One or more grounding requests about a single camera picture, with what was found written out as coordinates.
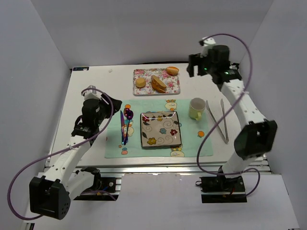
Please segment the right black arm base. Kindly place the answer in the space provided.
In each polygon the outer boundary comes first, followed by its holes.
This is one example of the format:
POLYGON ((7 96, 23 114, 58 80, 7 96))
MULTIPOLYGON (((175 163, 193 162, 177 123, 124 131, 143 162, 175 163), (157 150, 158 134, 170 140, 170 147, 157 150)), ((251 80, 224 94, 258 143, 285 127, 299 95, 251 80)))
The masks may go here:
POLYGON ((200 177, 195 185, 201 189, 201 201, 205 204, 247 202, 242 176, 237 178, 205 176, 200 177))

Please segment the metal tongs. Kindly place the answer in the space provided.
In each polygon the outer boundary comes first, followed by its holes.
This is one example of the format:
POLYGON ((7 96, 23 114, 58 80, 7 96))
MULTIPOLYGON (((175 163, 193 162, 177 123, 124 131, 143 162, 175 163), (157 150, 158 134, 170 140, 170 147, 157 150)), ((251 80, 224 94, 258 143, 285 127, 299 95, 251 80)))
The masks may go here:
MULTIPOLYGON (((222 110, 222 114, 225 115, 225 109, 224 109, 224 101, 223 99, 220 100, 220 105, 221 105, 221 110, 222 110)), ((209 102, 206 101, 206 108, 207 108, 207 111, 209 112, 209 115, 210 115, 210 118, 211 120, 213 121, 213 124, 216 125, 217 124, 217 121, 210 109, 210 106, 209 106, 209 102)), ((223 142, 225 144, 228 144, 229 143, 229 135, 228 135, 228 129, 227 129, 227 123, 226 123, 226 118, 223 119, 223 123, 224 123, 224 131, 221 130, 221 128, 219 127, 219 125, 217 125, 216 129, 218 131, 218 133, 220 134, 223 142)))

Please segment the oval bread roll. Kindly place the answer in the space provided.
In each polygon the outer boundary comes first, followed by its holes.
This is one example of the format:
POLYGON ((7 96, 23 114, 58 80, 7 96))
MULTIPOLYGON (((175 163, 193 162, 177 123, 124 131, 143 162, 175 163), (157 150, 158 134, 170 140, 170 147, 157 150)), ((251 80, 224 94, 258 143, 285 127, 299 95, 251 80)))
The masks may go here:
POLYGON ((171 76, 177 76, 179 73, 179 69, 176 67, 167 67, 166 72, 171 76))

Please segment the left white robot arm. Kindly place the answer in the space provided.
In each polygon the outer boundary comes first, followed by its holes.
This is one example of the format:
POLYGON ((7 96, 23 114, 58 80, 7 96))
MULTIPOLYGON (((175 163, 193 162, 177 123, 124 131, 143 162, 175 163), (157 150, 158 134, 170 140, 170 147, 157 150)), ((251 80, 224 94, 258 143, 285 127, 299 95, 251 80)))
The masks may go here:
POLYGON ((82 114, 77 117, 68 150, 40 177, 29 184, 30 210, 41 216, 63 219, 71 201, 82 192, 92 192, 101 186, 100 171, 95 167, 82 168, 71 177, 82 156, 90 149, 104 119, 118 112, 122 102, 108 96, 90 98, 83 102, 82 114))

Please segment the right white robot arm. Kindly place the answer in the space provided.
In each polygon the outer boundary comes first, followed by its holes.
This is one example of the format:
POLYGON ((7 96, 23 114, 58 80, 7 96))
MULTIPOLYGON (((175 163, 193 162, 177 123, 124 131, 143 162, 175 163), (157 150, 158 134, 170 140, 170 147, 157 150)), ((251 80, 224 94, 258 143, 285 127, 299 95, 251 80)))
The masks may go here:
POLYGON ((234 141, 235 152, 218 172, 227 179, 239 177, 252 161, 271 151, 277 131, 277 123, 256 108, 238 69, 232 68, 229 54, 228 46, 214 45, 207 55, 190 55, 187 67, 190 77, 194 77, 194 66, 199 76, 211 75, 239 120, 241 131, 234 141))

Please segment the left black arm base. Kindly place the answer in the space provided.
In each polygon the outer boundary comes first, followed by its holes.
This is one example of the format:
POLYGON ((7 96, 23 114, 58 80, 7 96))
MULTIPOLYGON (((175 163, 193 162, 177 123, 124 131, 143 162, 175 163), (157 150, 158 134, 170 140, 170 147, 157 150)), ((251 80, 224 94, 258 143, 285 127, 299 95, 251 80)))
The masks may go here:
POLYGON ((85 167, 73 171, 64 188, 70 200, 116 201, 120 184, 114 176, 102 176, 98 168, 85 167))

